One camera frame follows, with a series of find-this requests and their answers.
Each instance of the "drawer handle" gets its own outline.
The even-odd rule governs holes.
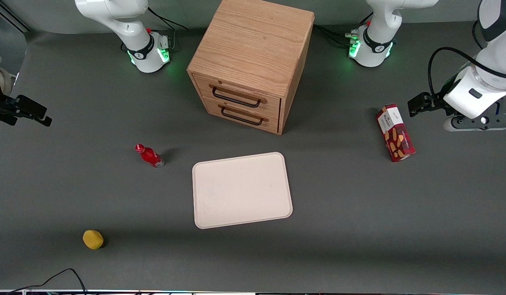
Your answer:
[[[257,103],[251,104],[251,103],[243,102],[243,101],[240,101],[240,100],[232,99],[231,97],[219,95],[219,94],[215,93],[215,91],[217,91],[217,88],[213,87],[212,93],[213,93],[214,97],[221,98],[223,100],[227,100],[227,101],[230,101],[230,102],[238,103],[238,104],[241,104],[243,106],[250,107],[250,108],[258,108],[258,106],[260,106],[260,99],[257,101]]]
[[[249,120],[246,120],[246,119],[242,119],[238,116],[233,116],[233,115],[230,115],[230,114],[226,114],[224,112],[225,110],[225,107],[221,107],[221,113],[222,113],[222,116],[227,116],[227,118],[231,118],[231,119],[235,119],[235,120],[238,120],[238,121],[242,121],[244,123],[248,123],[248,124],[251,124],[251,125],[255,125],[255,126],[260,126],[262,124],[262,121],[264,121],[262,118],[260,118],[260,122],[253,122],[253,121],[249,121]]]

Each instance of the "yellow lemon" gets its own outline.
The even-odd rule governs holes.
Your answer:
[[[104,238],[102,235],[96,230],[92,229],[88,229],[84,232],[82,240],[84,241],[84,244],[86,244],[86,246],[91,250],[97,250],[104,243]]]

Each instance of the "red bottle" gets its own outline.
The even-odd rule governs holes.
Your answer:
[[[135,151],[140,153],[142,159],[155,168],[161,168],[164,166],[164,160],[155,151],[150,148],[143,146],[142,144],[135,145]]]

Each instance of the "red box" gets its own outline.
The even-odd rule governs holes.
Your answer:
[[[377,122],[393,162],[402,161],[415,153],[396,104],[384,106],[377,114]]]

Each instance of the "wooden cabinet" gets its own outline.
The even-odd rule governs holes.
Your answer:
[[[208,113],[282,134],[314,19],[262,0],[222,0],[187,67]]]

